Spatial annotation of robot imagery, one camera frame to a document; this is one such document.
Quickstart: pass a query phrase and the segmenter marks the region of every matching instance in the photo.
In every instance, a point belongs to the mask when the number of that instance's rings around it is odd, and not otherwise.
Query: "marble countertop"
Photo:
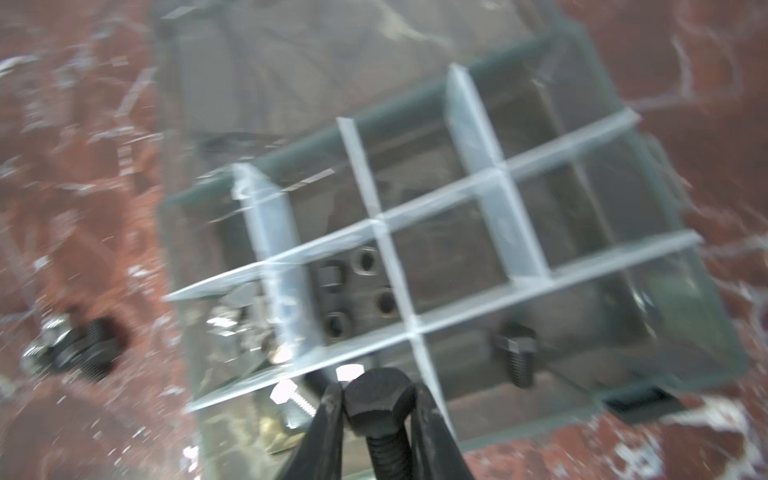
[[[561,7],[588,27],[641,130],[666,149],[752,369],[661,422],[603,416],[467,461],[477,478],[764,478],[768,4]],[[161,301],[154,209],[177,188],[160,160],[147,11],[144,0],[0,6],[0,62],[14,64],[0,69],[0,478],[204,477],[196,419],[183,412],[180,333]],[[35,319],[73,306],[119,319],[131,341],[114,373],[96,385],[24,376],[18,354]]]

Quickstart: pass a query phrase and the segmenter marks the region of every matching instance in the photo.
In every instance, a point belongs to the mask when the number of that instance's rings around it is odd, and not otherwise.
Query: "red marble surface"
[[[659,138],[750,373],[629,428],[610,417],[467,455],[477,478],[768,478],[768,2],[564,0]],[[0,5],[0,478],[196,478],[198,440],[154,206],[154,69],[139,0]],[[17,368],[36,317],[110,313],[93,386]]]

